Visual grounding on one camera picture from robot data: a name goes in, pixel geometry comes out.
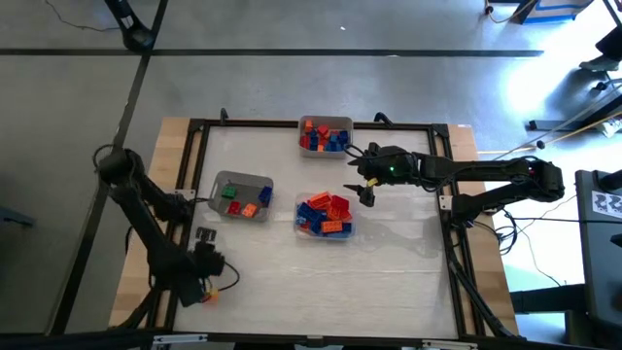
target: red lego brick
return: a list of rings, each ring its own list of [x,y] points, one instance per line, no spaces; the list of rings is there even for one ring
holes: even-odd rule
[[[307,202],[313,209],[321,209],[330,205],[330,193],[322,192],[309,198]]]
[[[309,143],[311,142],[311,139],[309,138],[309,136],[304,135],[304,136],[300,136],[300,147],[304,147],[305,149],[309,149]]]
[[[338,195],[334,195],[332,197],[332,201],[330,202],[330,206],[333,206],[339,210],[348,210],[350,209],[350,201]]]
[[[311,132],[313,130],[313,122],[306,121],[304,122],[304,132]]]
[[[257,206],[253,203],[248,203],[246,204],[246,208],[244,208],[242,215],[247,218],[253,218],[255,216],[255,212],[257,212]]]
[[[341,218],[341,210],[331,206],[327,211],[327,216],[330,220],[339,220]]]
[[[322,223],[322,233],[341,232],[343,225],[340,221],[331,221]]]
[[[350,212],[347,210],[342,210],[341,215],[339,215],[339,220],[344,223],[349,222],[350,220],[352,220],[352,214],[350,214]]]
[[[326,125],[320,125],[318,126],[318,133],[320,135],[322,135],[322,137],[324,138],[328,138],[329,137],[329,133],[328,133],[328,126]]]
[[[226,213],[231,215],[239,215],[240,209],[240,202],[231,201],[231,203],[229,204],[229,208],[226,209]]]

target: concrete floor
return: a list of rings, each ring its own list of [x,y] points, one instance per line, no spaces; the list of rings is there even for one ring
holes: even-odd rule
[[[115,25],[101,1],[50,1],[74,23]],[[131,5],[151,25],[157,1]],[[574,68],[597,54],[593,44],[613,27],[601,2],[575,22],[527,26],[492,24],[481,17],[482,8],[474,0],[171,1],[156,42],[159,49],[545,53],[533,58],[157,56],[151,59],[125,146],[149,163],[161,118],[213,118],[226,107],[232,118],[325,114],[369,121],[383,111],[400,122],[469,123],[480,150],[507,150],[534,137],[525,131],[526,121],[567,119],[607,94],[591,90],[604,76]],[[502,18],[512,11],[497,7],[495,14]],[[59,22],[43,0],[5,0],[0,3],[3,48],[122,44],[117,31],[99,33]],[[12,315],[0,320],[0,332],[42,332],[49,323],[96,188],[90,155],[114,137],[138,61],[135,56],[0,56],[0,205],[38,220],[28,230],[0,227],[0,314]],[[622,164],[595,155],[619,141],[585,134],[538,155],[564,166],[566,174],[584,167],[615,169]],[[579,153],[589,162],[576,161]],[[540,215],[548,208],[519,205],[512,209],[515,215]],[[569,202],[551,217],[575,215],[574,207]],[[126,226],[118,207],[108,203],[70,332],[106,327]],[[541,232],[555,229],[571,233],[562,237],[568,248],[551,254],[547,247],[557,240]],[[580,281],[576,227],[538,223],[529,234],[540,268],[568,283]],[[511,290],[550,285],[530,261],[521,240],[505,259]],[[534,338],[548,322],[523,319],[521,333],[534,333]]]

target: wooden board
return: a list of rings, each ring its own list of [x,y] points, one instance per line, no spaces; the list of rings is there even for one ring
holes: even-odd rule
[[[189,119],[182,118],[165,118],[162,121],[162,128],[155,145],[149,176],[165,190],[175,188],[189,122]],[[465,125],[450,125],[449,130],[454,159],[477,159],[477,151],[471,128]],[[190,168],[193,168],[195,162],[196,152],[192,152]],[[468,194],[477,194],[485,191],[483,183],[460,183],[459,188],[461,193]],[[480,217],[478,220],[485,224],[493,224],[488,217]],[[484,228],[475,227],[468,230],[468,239],[478,290],[503,324],[512,332],[517,333],[514,310],[509,297],[496,238]],[[138,237],[133,235],[130,240],[129,250],[125,258],[125,265],[117,290],[117,297],[110,317],[109,324],[111,326],[118,325],[124,321],[147,294],[149,290],[147,271],[145,248]],[[463,298],[467,332],[474,333],[468,297],[464,291],[462,291],[461,296]],[[162,318],[158,317],[158,325],[162,324]]]

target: sticker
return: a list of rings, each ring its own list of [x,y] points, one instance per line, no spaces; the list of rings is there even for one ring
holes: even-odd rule
[[[622,197],[592,191],[592,211],[622,219]]]

